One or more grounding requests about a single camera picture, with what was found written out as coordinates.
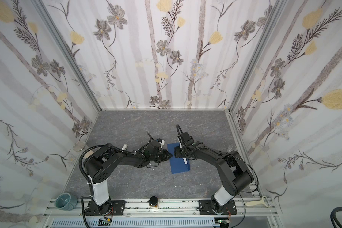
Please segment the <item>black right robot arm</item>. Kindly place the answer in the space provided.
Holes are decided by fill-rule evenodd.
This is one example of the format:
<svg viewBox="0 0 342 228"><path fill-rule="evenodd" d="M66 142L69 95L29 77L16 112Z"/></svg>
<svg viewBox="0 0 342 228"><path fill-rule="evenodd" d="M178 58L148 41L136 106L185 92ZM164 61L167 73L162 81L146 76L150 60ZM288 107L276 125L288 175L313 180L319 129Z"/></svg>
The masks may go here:
<svg viewBox="0 0 342 228"><path fill-rule="evenodd" d="M238 152L216 151L195 142L187 132L179 133L178 140L180 145L174 152L177 158L202 160L218 171L222 186L211 197L210 212L222 213L228 203L254 181L252 172Z"/></svg>

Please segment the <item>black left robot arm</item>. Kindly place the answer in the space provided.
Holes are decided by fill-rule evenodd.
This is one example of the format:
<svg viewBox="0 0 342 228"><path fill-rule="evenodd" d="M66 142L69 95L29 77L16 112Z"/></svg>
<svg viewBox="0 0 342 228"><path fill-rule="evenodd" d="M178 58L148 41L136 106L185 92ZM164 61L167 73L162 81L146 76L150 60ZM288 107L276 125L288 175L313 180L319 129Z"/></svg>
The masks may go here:
<svg viewBox="0 0 342 228"><path fill-rule="evenodd" d="M118 166L143 168L148 167L151 162L160 164L168 161L172 156L158 140L149 140L135 151L127 151L110 143L88 148L78 160L79 170L90 188L90 196L81 197L82 215L117 214L108 192L107 180Z"/></svg>

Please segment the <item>dark blue envelope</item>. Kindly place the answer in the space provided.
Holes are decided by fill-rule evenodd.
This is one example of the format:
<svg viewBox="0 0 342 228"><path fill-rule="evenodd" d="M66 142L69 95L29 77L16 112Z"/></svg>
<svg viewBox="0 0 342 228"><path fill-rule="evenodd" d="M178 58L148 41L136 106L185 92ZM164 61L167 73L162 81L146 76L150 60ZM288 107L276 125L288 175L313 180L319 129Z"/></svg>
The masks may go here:
<svg viewBox="0 0 342 228"><path fill-rule="evenodd" d="M188 164L185 164L183 158L176 158L174 155L175 148L179 145L179 143L167 144L168 152L173 155L172 158L169 160L172 174L190 171L190 162L187 160Z"/></svg>

